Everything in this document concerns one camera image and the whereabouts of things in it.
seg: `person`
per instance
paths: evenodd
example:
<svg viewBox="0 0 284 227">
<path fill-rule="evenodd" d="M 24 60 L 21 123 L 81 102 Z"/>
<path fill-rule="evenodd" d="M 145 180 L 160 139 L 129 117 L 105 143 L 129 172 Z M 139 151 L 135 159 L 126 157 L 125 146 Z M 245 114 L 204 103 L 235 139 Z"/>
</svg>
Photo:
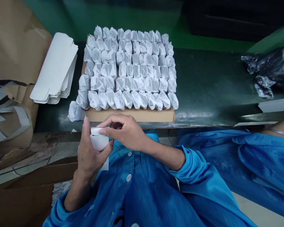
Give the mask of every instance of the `person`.
<svg viewBox="0 0 284 227">
<path fill-rule="evenodd" d="M 43 226 L 256 226 L 199 151 L 161 144 L 130 115 L 97 127 L 109 144 L 94 151 L 85 118 L 72 185 Z M 109 170 L 99 171 L 108 156 Z"/>
</svg>

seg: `blue jacket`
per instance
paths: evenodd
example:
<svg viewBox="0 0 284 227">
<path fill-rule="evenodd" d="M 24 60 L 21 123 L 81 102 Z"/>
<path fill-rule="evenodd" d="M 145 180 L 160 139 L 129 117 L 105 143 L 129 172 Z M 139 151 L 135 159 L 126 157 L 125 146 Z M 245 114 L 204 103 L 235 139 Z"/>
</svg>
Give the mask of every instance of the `blue jacket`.
<svg viewBox="0 0 284 227">
<path fill-rule="evenodd" d="M 159 142 L 157 134 L 147 135 Z M 186 162 L 179 171 L 172 171 L 115 141 L 109 171 L 99 172 L 90 201 L 77 211 L 66 212 L 66 192 L 43 225 L 113 226 L 124 207 L 123 226 L 256 226 L 239 210 L 212 164 L 196 150 L 176 148 L 183 150 Z"/>
</svg>

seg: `left hand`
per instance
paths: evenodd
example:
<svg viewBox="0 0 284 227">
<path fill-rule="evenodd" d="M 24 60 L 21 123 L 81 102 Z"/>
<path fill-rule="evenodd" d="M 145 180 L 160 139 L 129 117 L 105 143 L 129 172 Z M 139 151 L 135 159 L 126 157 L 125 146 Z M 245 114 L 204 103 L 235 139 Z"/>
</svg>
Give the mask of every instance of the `left hand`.
<svg viewBox="0 0 284 227">
<path fill-rule="evenodd" d="M 90 132 L 90 121 L 88 117 L 85 117 L 82 126 L 81 141 L 78 147 L 77 169 L 78 177 L 83 179 L 92 178 L 101 169 L 114 148 L 114 139 L 111 139 L 103 151 L 95 151 L 92 146 Z"/>
</svg>

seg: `finger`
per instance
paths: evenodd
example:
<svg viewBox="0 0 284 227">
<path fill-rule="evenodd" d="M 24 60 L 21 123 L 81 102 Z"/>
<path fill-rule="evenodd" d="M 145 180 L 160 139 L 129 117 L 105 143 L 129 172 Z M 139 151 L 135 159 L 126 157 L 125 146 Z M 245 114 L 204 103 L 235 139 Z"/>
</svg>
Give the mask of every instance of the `finger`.
<svg viewBox="0 0 284 227">
<path fill-rule="evenodd" d="M 124 114 L 111 114 L 109 115 L 102 123 L 100 123 L 99 125 L 97 125 L 98 128 L 104 128 L 106 126 L 108 126 L 111 123 L 121 123 L 121 124 L 125 124 L 127 120 L 127 115 Z"/>
</svg>

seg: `floor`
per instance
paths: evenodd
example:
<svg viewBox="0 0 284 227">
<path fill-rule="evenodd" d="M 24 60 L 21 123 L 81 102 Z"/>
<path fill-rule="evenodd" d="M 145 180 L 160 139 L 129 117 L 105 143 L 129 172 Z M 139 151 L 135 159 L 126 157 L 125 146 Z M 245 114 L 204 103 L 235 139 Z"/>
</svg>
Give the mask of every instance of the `floor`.
<svg viewBox="0 0 284 227">
<path fill-rule="evenodd" d="M 157 131 L 159 140 L 161 143 L 173 146 L 178 144 L 178 139 L 176 137 L 175 130 L 173 129 L 162 129 Z M 11 168 L 7 168 L 4 171 L 0 171 L 0 174 L 3 172 L 11 171 L 4 176 L 0 177 L 0 183 L 3 183 L 7 180 L 16 178 L 19 175 L 29 173 L 41 166 L 44 166 L 48 163 L 52 163 L 64 157 L 71 157 L 77 155 L 77 147 L 79 145 L 79 133 L 63 133 L 61 134 L 62 139 L 57 145 L 57 152 L 50 158 L 50 160 L 44 160 L 39 163 L 20 168 L 17 171 L 12 171 Z M 234 197 L 241 209 L 241 211 L 246 214 L 256 225 L 259 227 L 275 227 L 282 226 L 284 227 L 284 217 L 240 196 L 235 193 Z"/>
</svg>

